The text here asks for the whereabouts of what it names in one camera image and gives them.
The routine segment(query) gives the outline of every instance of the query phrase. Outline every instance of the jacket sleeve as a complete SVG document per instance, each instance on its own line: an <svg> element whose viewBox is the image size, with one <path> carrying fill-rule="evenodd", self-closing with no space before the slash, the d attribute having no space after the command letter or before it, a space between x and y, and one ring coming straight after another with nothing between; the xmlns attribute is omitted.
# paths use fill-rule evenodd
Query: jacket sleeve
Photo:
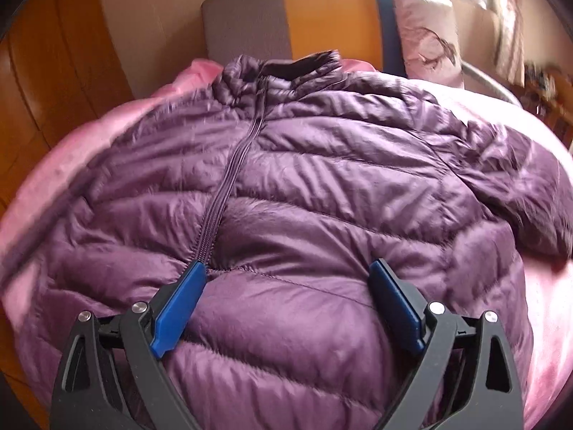
<svg viewBox="0 0 573 430"><path fill-rule="evenodd" d="M471 121L463 135L448 147L453 153L446 158L458 177L511 225L518 245L570 258L573 191L555 156L502 125Z"/></svg>

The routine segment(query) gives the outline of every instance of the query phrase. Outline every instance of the wooden wall panel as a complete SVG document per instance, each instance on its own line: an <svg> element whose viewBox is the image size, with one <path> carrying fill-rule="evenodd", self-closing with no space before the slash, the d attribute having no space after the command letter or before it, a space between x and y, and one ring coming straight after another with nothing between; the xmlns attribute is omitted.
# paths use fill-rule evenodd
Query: wooden wall panel
<svg viewBox="0 0 573 430"><path fill-rule="evenodd" d="M0 176L14 164L21 147L38 132L14 76L8 38L0 42Z"/></svg>
<svg viewBox="0 0 573 430"><path fill-rule="evenodd" d="M133 100L99 0L57 0L57 8L81 88L96 115Z"/></svg>
<svg viewBox="0 0 573 430"><path fill-rule="evenodd" d="M18 398L20 403L22 403L24 409L26 409L30 417L34 419L39 428L42 430L48 430L48 411L39 403L30 387L27 384L10 377L6 377L6 381L10 385L10 388L12 388L16 398Z"/></svg>
<svg viewBox="0 0 573 430"><path fill-rule="evenodd" d="M62 37L56 0L28 0L10 28L9 40L22 92L50 147L96 118Z"/></svg>
<svg viewBox="0 0 573 430"><path fill-rule="evenodd" d="M65 134L132 98L99 0L27 0L0 40L0 216ZM1 309L0 345L0 369L47 429Z"/></svg>
<svg viewBox="0 0 573 430"><path fill-rule="evenodd" d="M0 199L3 202L10 202L14 198L28 173L49 151L50 148L40 131L20 149L16 161L7 172L0 176Z"/></svg>
<svg viewBox="0 0 573 430"><path fill-rule="evenodd" d="M42 429L48 429L48 411L38 402L30 387L26 384L26 377L22 366L18 361L14 347L12 329L4 310L0 306L0 338L2 349L0 350L0 369L6 376L16 397L28 411L28 414Z"/></svg>

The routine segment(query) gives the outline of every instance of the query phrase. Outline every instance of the wall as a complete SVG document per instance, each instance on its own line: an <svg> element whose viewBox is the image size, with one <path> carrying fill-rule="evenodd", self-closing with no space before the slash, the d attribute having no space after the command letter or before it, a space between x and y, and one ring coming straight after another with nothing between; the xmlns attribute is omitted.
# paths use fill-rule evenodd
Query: wall
<svg viewBox="0 0 573 430"><path fill-rule="evenodd" d="M204 0L101 0L121 66L136 98L206 57Z"/></svg>
<svg viewBox="0 0 573 430"><path fill-rule="evenodd" d="M573 41L546 0L523 0L525 59L555 63L573 75Z"/></svg>
<svg viewBox="0 0 573 430"><path fill-rule="evenodd" d="M499 36L499 18L470 0L451 0L458 26L462 59L488 74L495 72L493 57Z"/></svg>

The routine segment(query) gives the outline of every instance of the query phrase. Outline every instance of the curtain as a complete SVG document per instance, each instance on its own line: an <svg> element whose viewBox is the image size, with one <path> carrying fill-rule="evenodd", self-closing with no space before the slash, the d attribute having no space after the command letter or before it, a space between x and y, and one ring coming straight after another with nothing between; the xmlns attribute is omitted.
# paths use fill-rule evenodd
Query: curtain
<svg viewBox="0 0 573 430"><path fill-rule="evenodd" d="M500 18L500 35L495 57L496 71L508 82L524 83L522 0L494 0Z"/></svg>

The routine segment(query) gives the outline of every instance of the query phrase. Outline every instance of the headboard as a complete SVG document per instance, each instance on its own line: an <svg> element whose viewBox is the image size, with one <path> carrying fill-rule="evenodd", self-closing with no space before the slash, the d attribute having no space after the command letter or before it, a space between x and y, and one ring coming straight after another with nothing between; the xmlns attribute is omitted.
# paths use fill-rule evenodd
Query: headboard
<svg viewBox="0 0 573 430"><path fill-rule="evenodd" d="M222 65L336 49L406 77L392 0L207 0L202 12L209 58Z"/></svg>

